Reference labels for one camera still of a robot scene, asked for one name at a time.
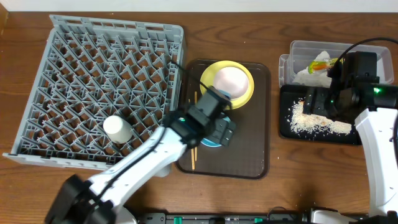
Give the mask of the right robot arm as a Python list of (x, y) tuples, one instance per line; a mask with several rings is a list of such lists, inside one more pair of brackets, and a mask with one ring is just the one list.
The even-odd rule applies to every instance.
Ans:
[(397, 223), (397, 87), (380, 82), (374, 52), (323, 51), (308, 73), (326, 72), (329, 87), (310, 87), (303, 113), (355, 126), (369, 179), (370, 204), (364, 223)]

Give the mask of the green snack wrapper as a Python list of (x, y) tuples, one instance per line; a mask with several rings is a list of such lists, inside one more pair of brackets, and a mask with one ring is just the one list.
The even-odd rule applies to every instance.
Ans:
[(338, 60), (337, 58), (332, 58), (332, 59), (324, 60), (324, 61), (314, 60), (308, 66), (308, 72), (310, 74), (312, 74), (315, 72), (328, 70), (329, 68), (334, 66), (334, 64), (337, 62), (337, 60)]

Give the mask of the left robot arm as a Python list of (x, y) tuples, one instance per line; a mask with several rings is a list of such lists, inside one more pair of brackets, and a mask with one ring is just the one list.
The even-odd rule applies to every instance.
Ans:
[(61, 186), (45, 223), (134, 223), (122, 211), (149, 179), (197, 147), (212, 134), (216, 120), (231, 106), (230, 95), (213, 86), (186, 110), (171, 111), (163, 125), (115, 166), (82, 180), (69, 177)]

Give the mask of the white cup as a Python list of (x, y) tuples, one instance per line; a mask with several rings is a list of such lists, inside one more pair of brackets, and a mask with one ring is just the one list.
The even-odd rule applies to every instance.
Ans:
[(103, 129), (110, 140), (118, 144), (126, 143), (132, 138), (132, 126), (116, 115), (104, 120)]

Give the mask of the white napkin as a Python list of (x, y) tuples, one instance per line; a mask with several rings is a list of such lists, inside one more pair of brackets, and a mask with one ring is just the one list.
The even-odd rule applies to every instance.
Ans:
[[(331, 59), (331, 57), (327, 51), (322, 51), (315, 58), (315, 60), (317, 61), (324, 61), (329, 59)], [(328, 70), (323, 70), (310, 74), (308, 72), (307, 66), (305, 69), (299, 71), (296, 74), (295, 78), (293, 79), (293, 84), (328, 88), (331, 84), (331, 78), (328, 77)]]

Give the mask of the light blue bowl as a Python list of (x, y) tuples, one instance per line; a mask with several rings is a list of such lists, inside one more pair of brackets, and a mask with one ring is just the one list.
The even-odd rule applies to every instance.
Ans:
[[(222, 114), (221, 118), (227, 122), (231, 121), (230, 118), (225, 113)], [(201, 140), (201, 144), (207, 147), (221, 147), (221, 144), (210, 141), (207, 138), (203, 138)]]

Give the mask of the white bowl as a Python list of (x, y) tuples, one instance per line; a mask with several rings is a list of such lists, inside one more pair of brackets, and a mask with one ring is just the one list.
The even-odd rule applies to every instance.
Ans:
[(232, 99), (235, 99), (247, 92), (249, 80), (241, 69), (225, 67), (216, 73), (213, 86), (218, 90), (228, 93)]

